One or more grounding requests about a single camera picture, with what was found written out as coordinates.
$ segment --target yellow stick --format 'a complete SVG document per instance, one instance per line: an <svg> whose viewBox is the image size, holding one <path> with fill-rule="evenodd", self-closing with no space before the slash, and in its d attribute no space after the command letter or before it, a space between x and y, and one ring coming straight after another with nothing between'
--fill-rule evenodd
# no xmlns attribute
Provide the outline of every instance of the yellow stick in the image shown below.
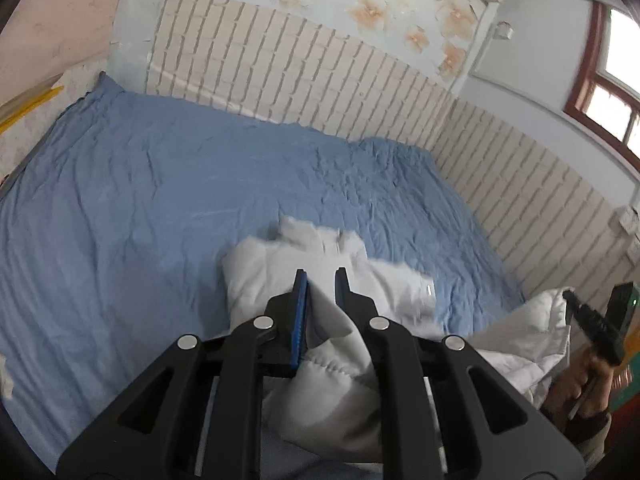
<svg viewBox="0 0 640 480"><path fill-rule="evenodd" d="M46 103L50 99L53 99L56 95L62 92L64 88L65 87L63 86L56 86L55 88L52 88L51 90L44 92L44 94L38 97L34 97L31 101L27 102L17 112L0 123L0 135L7 129L9 129L10 126L17 123L17 121L23 118L26 114L28 114L32 110L35 110L41 104Z"/></svg>

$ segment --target pink wall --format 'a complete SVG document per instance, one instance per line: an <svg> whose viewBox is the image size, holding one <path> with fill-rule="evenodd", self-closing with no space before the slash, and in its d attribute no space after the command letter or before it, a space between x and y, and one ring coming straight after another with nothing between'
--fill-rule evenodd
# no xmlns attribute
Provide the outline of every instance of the pink wall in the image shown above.
<svg viewBox="0 0 640 480"><path fill-rule="evenodd" d="M106 56L118 0L22 0L0 34L0 105L83 60Z"/></svg>

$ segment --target white brick wallpaper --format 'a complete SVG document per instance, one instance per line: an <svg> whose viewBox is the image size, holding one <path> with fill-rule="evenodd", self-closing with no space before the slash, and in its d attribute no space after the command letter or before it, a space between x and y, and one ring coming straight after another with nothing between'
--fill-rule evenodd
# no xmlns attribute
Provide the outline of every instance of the white brick wallpaper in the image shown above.
<svg viewBox="0 0 640 480"><path fill-rule="evenodd" d="M166 0L146 91L431 150L526 296L570 285L602 309L614 285L640 281L611 206L574 170L357 38L233 0Z"/></svg>
<svg viewBox="0 0 640 480"><path fill-rule="evenodd" d="M233 0L166 0L146 92L430 149L453 96L406 63L299 16Z"/></svg>
<svg viewBox="0 0 640 480"><path fill-rule="evenodd" d="M432 149L489 241L531 296L574 286L606 307L613 286L640 281L613 209L552 152L509 124L457 101Z"/></svg>

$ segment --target bed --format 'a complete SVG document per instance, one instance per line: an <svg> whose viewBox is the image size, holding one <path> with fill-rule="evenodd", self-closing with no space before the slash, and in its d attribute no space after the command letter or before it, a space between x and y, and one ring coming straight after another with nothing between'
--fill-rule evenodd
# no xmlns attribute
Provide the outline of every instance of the bed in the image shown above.
<svg viewBox="0 0 640 480"><path fill-rule="evenodd" d="M447 332L524 300L428 152L143 96L103 74L0 202L3 402L47 466L173 340L228 329L220 261L280 215L355 230L370 257L430 275Z"/></svg>

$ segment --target white blanket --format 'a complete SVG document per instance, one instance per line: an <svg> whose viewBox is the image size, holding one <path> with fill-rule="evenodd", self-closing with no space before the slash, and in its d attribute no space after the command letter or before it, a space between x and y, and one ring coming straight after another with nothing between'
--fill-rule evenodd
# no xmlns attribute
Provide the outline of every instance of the white blanket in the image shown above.
<svg viewBox="0 0 640 480"><path fill-rule="evenodd" d="M266 383L263 417L284 440L322 457L380 462L376 377L360 333L335 304L339 267L346 268L353 292L375 301L380 316L423 338L444 336L434 323L430 278L405 264L368 259L353 232L292 218L281 219L277 240L246 238L225 258L231 328L262 314L271 297L291 290L296 270L306 270L310 349L295 378ZM562 290L549 290L467 339L518 391L540 401L542 379L568 355L565 307Z"/></svg>

